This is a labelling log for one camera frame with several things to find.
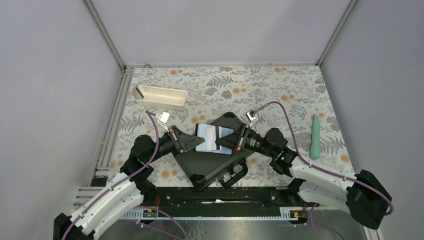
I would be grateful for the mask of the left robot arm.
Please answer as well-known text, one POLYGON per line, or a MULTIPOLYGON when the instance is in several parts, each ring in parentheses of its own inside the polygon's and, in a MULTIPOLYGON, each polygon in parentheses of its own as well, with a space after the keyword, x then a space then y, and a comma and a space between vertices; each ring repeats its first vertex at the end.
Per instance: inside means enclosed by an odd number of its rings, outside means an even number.
POLYGON ((151 162, 172 152, 185 153, 204 141, 176 126, 156 141, 146 134, 138 136, 128 159, 108 185, 72 214, 61 213, 54 219, 53 239, 98 240, 128 211, 154 202, 156 187, 148 181, 153 172, 151 162))

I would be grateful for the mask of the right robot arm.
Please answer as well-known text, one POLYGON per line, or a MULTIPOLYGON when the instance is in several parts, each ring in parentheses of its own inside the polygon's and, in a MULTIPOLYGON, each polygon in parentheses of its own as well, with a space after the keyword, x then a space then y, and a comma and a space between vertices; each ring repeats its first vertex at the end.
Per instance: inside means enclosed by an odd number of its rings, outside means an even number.
POLYGON ((360 173, 336 171, 306 161, 287 144, 278 128, 271 128, 264 137, 248 127, 218 136, 216 144, 240 152, 244 149, 271 158, 270 166, 280 175, 293 179, 287 201, 293 206, 303 202, 337 208, 359 224, 377 230, 383 218, 392 211, 392 197, 370 171, 360 173))

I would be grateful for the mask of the white plastic tray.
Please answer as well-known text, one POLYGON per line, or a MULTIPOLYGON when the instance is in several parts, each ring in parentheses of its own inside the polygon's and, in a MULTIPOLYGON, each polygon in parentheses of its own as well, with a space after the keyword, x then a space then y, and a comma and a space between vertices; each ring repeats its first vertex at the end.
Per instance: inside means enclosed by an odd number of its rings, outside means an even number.
POLYGON ((143 100, 137 100, 133 95, 133 99, 140 106, 175 111, 183 111, 185 109, 188 97, 188 92, 186 90, 148 85, 137 85, 135 87, 139 87, 144 95, 143 100))

